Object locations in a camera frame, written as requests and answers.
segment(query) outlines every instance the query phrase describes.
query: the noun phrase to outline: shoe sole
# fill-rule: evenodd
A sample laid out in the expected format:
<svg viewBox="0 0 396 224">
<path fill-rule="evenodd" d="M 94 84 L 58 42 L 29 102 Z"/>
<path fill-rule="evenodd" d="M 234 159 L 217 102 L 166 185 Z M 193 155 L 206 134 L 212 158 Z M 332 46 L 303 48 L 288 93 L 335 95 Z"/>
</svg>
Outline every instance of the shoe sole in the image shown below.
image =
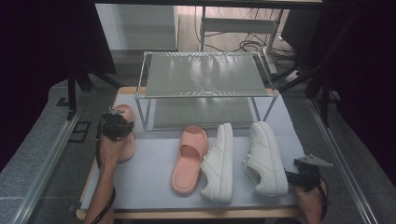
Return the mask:
<svg viewBox="0 0 396 224">
<path fill-rule="evenodd" d="M 224 157 L 221 167 L 219 201 L 230 203 L 233 197 L 233 128 L 230 123 L 223 124 Z"/>
<path fill-rule="evenodd" d="M 271 160 L 276 180 L 276 196 L 284 196 L 288 193 L 289 185 L 285 170 L 283 168 L 282 160 L 280 159 L 280 153 L 275 134 L 267 123 L 259 121 L 258 124 L 264 130 L 270 145 L 269 148 L 271 152 Z"/>
</svg>

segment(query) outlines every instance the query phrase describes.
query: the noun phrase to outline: black fabric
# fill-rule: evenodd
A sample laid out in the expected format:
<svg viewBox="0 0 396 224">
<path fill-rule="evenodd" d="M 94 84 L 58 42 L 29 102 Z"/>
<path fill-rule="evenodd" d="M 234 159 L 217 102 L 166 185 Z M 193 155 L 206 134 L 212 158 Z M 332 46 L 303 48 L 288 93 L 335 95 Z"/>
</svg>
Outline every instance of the black fabric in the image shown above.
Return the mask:
<svg viewBox="0 0 396 224">
<path fill-rule="evenodd" d="M 393 9 L 388 1 L 369 1 L 336 54 L 332 88 L 339 112 L 396 185 Z"/>
<path fill-rule="evenodd" d="M 0 30 L 1 128 L 9 133 L 1 137 L 3 169 L 71 66 L 115 68 L 92 1 L 5 0 Z"/>
</svg>

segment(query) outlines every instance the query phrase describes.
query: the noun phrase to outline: white wall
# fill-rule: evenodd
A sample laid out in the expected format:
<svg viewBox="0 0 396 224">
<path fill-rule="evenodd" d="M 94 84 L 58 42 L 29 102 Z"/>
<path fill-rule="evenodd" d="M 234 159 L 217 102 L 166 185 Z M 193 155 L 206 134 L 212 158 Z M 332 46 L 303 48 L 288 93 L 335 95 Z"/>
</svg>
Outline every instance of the white wall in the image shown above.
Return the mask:
<svg viewBox="0 0 396 224">
<path fill-rule="evenodd" d="M 177 49 L 177 7 L 96 4 L 110 50 Z"/>
</svg>

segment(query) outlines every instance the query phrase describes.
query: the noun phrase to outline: glass shelf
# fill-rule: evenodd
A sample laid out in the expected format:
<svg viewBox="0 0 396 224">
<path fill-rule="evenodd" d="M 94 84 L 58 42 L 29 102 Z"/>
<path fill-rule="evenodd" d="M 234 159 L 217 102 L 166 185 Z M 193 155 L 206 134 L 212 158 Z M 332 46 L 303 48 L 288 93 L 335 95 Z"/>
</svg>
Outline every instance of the glass shelf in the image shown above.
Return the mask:
<svg viewBox="0 0 396 224">
<path fill-rule="evenodd" d="M 262 120 L 255 97 L 277 92 L 258 52 L 146 52 L 136 99 L 145 130 L 235 128 Z M 142 81 L 147 81 L 142 88 Z"/>
</svg>

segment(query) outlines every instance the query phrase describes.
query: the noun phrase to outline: white sneaker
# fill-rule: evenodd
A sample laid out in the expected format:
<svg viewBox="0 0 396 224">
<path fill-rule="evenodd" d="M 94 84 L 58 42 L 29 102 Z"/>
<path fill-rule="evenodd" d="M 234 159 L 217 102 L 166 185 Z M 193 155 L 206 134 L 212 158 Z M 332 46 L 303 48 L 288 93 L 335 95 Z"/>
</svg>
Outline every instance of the white sneaker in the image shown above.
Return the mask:
<svg viewBox="0 0 396 224">
<path fill-rule="evenodd" d="M 231 203 L 233 197 L 233 129 L 230 123 L 218 127 L 218 138 L 204 156 L 201 170 L 207 186 L 201 196 L 215 203 Z"/>
<path fill-rule="evenodd" d="M 256 184 L 254 192 L 262 196 L 285 196 L 289 190 L 288 180 L 271 127 L 263 121 L 253 123 L 250 142 L 245 171 Z"/>
</svg>

